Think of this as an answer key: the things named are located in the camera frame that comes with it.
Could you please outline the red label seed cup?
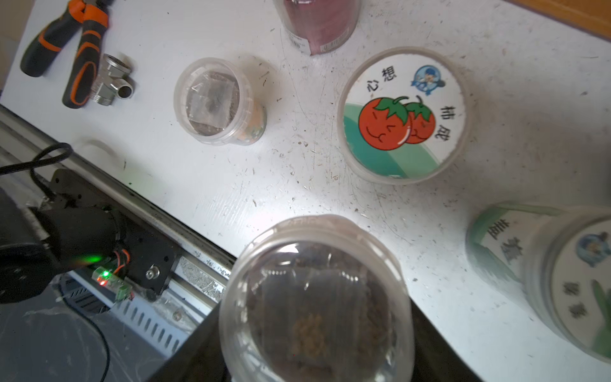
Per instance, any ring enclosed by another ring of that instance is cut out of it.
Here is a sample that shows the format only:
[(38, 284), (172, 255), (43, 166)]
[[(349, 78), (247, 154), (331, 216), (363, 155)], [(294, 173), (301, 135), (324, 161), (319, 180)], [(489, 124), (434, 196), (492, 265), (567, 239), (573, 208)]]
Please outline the red label seed cup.
[(411, 299), (391, 251), (337, 215), (301, 216), (256, 237), (220, 304), (235, 381), (409, 381)]

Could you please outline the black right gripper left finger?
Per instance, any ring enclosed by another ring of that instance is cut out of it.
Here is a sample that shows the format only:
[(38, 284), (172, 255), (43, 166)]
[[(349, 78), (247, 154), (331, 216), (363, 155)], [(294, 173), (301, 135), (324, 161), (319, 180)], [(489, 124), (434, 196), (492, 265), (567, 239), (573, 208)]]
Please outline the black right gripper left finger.
[(149, 381), (229, 381), (221, 349), (219, 303)]

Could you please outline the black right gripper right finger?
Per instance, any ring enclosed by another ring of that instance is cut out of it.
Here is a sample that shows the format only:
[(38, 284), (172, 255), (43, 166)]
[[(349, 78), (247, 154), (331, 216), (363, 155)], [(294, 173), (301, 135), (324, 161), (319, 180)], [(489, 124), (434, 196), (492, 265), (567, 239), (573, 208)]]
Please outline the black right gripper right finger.
[(482, 382), (414, 302), (411, 302), (411, 312), (415, 332), (412, 381)]

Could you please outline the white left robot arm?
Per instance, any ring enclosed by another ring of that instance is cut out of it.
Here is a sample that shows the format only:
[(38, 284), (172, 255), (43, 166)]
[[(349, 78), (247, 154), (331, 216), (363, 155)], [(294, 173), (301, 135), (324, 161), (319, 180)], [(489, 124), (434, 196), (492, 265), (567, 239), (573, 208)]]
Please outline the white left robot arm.
[(1, 192), (1, 303), (40, 295), (56, 275), (111, 257), (119, 213), (99, 207), (32, 209)]

